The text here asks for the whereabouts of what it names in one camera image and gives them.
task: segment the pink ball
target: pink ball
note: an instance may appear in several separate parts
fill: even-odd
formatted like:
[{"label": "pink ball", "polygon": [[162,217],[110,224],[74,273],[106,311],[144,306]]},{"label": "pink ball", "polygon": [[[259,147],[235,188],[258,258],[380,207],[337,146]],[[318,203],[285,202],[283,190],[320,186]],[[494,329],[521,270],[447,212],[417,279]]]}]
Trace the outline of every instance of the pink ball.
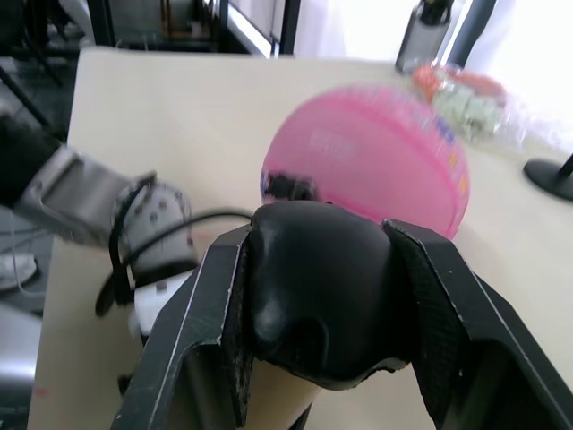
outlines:
[{"label": "pink ball", "polygon": [[401,219],[452,238],[469,177],[457,137],[425,104],[377,86],[329,91],[278,130],[261,173],[310,178],[319,199],[381,223]]}]

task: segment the bottle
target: bottle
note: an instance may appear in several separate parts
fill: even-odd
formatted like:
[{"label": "bottle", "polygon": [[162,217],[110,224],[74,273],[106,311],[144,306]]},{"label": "bottle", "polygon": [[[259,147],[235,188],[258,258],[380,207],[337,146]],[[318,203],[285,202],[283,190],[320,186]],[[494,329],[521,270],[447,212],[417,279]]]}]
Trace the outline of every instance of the bottle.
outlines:
[{"label": "bottle", "polygon": [[396,68],[408,73],[438,55],[451,21],[454,0],[422,0],[412,11],[402,40]]}]

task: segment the white table surface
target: white table surface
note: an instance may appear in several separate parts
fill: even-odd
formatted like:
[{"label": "white table surface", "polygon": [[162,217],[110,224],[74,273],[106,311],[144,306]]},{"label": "white table surface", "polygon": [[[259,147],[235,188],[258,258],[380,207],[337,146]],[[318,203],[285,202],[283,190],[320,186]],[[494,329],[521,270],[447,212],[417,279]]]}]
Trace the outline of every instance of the white table surface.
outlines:
[{"label": "white table surface", "polygon": [[[263,157],[287,115],[351,82],[405,85],[390,64],[93,48],[81,55],[68,142],[126,175],[156,169],[190,195],[195,210],[255,209]],[[572,388],[573,205],[523,178],[533,154],[566,158],[536,145],[501,155],[466,147],[471,197],[455,243],[515,307]],[[204,248],[230,227],[213,224],[194,235]],[[115,379],[133,370],[141,346],[127,332],[124,310],[94,315],[108,271],[106,253],[56,242],[30,429],[109,428],[120,404]],[[301,407],[293,395],[309,401],[316,392],[271,365],[259,364],[255,378],[248,423],[255,430],[286,430]],[[411,367],[376,374],[352,391],[322,391],[307,429],[348,428],[433,429]]]}]

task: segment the beige tabletop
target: beige tabletop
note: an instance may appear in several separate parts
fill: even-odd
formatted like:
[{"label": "beige tabletop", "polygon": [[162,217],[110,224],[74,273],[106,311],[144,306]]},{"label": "beige tabletop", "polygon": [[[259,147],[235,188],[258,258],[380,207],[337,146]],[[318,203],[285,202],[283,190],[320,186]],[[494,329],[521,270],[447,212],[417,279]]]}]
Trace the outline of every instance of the beige tabletop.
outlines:
[{"label": "beige tabletop", "polygon": [[[350,82],[405,85],[389,64],[93,48],[81,55],[68,142],[126,175],[156,169],[195,210],[255,209],[261,163],[281,123],[304,100]],[[537,146],[501,155],[467,146],[471,198],[455,242],[573,387],[573,205],[522,177],[523,162],[537,153],[565,158]],[[204,249],[230,227],[214,223],[194,235]],[[54,246],[30,429],[109,428],[121,401],[115,379],[130,373],[141,353],[125,310],[102,320],[94,314],[109,269],[104,252]],[[286,430],[316,393],[271,365],[258,364],[254,377],[248,428],[255,430]],[[322,391],[307,428],[434,427],[409,367],[376,374],[352,391]]]}]

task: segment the plastic bag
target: plastic bag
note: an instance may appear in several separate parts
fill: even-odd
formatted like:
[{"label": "plastic bag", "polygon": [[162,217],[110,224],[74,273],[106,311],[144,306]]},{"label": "plastic bag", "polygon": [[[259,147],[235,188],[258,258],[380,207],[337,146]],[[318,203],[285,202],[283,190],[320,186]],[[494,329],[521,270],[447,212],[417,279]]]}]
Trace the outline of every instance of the plastic bag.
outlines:
[{"label": "plastic bag", "polygon": [[413,80],[436,113],[470,142],[521,147],[527,131],[526,112],[496,81],[436,64],[418,66]]}]

